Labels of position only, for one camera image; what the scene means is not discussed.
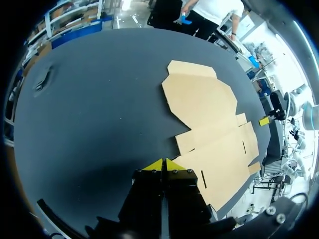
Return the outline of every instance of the white wall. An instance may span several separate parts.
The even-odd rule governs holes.
[[[246,36],[243,43],[253,42],[255,46],[265,42],[268,49],[274,54],[278,85],[282,92],[290,92],[307,80],[301,67],[296,61],[292,51],[278,40],[275,34],[268,28],[267,23],[262,23],[251,34]]]

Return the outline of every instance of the white t-shirt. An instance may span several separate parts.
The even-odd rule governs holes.
[[[220,25],[230,12],[241,17],[244,5],[240,0],[199,0],[193,10],[207,20]]]

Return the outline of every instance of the black table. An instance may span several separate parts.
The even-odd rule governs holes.
[[[188,131],[170,112],[161,87],[172,59],[212,66],[231,86],[237,114],[246,113],[258,138],[260,156],[255,161],[262,161],[270,138],[269,128],[258,126],[265,113],[248,77],[228,52],[166,30],[99,32],[49,52],[30,70],[21,90],[15,155],[32,205],[43,198],[82,233],[85,225],[96,225],[96,216],[117,220],[133,171],[178,156],[174,136]],[[35,93],[35,81],[48,66],[48,87]]]

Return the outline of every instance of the bolt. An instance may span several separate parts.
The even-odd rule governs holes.
[[[285,216],[285,214],[283,214],[283,213],[279,213],[279,214],[277,215],[277,217],[276,217],[276,222],[279,223],[279,224],[284,223],[285,220],[286,220],[286,216]]]
[[[265,212],[269,215],[272,216],[276,213],[276,208],[274,206],[268,207]]]

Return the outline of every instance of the blue container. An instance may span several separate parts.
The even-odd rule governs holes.
[[[251,61],[251,63],[253,63],[254,67],[256,67],[256,68],[259,68],[259,67],[260,67],[259,62],[256,60],[255,57],[250,56],[250,57],[248,57],[248,58],[249,58],[249,60]]]

